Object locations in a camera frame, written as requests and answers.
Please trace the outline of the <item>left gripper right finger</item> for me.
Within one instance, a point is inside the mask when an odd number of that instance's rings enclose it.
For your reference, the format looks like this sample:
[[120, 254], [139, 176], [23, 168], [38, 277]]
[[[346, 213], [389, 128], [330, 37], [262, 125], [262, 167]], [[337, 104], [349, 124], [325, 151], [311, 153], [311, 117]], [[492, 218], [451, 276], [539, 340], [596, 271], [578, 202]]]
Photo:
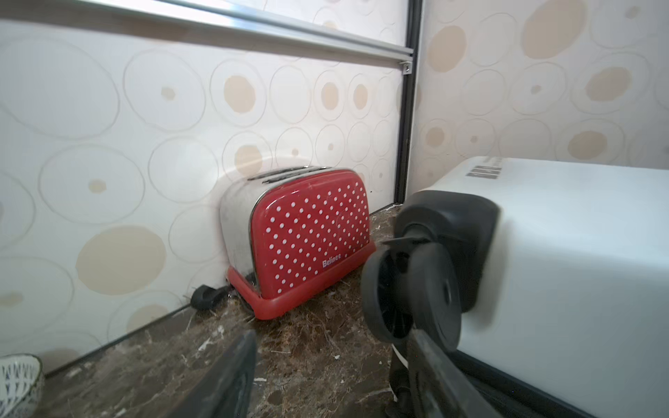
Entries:
[[423, 330], [410, 332], [407, 359], [415, 416], [500, 416]]

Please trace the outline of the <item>white hard-shell suitcase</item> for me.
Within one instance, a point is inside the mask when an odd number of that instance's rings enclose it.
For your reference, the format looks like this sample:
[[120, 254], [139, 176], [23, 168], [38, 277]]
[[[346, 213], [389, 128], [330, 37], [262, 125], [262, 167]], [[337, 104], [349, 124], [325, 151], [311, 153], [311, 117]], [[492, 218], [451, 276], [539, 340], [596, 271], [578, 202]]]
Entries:
[[417, 417], [414, 329], [498, 417], [668, 414], [665, 170], [470, 158], [406, 200], [361, 284], [390, 417]]

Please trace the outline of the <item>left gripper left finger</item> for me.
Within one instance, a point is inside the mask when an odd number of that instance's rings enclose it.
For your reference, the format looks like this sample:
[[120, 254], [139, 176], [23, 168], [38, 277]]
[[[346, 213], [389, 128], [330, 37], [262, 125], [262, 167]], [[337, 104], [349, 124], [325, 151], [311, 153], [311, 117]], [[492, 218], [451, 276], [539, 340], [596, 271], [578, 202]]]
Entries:
[[256, 357], [257, 336], [250, 330], [237, 338], [214, 362], [169, 417], [246, 417], [254, 384]]

